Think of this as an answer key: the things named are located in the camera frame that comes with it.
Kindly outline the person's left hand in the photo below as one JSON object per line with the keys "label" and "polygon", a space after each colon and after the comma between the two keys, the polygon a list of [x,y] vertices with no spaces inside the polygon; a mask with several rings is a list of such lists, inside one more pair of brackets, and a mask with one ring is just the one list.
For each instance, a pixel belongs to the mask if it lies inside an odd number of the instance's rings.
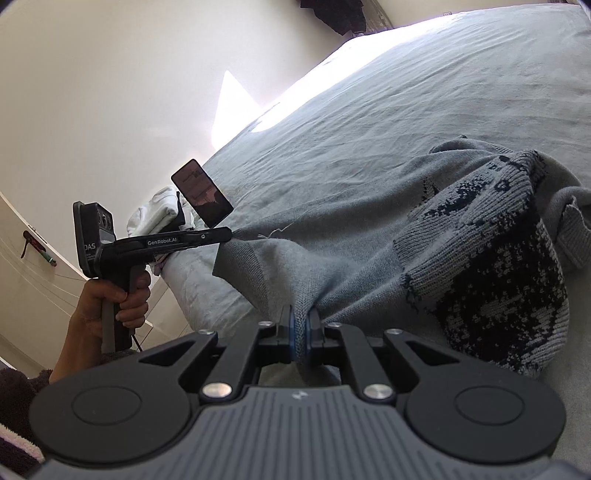
{"label": "person's left hand", "polygon": [[145,323],[150,297],[151,277],[142,271],[135,290],[127,293],[106,280],[88,280],[70,318],[58,361],[50,374],[49,383],[98,366],[101,361],[102,306],[105,302],[118,304],[115,319],[127,329]]}

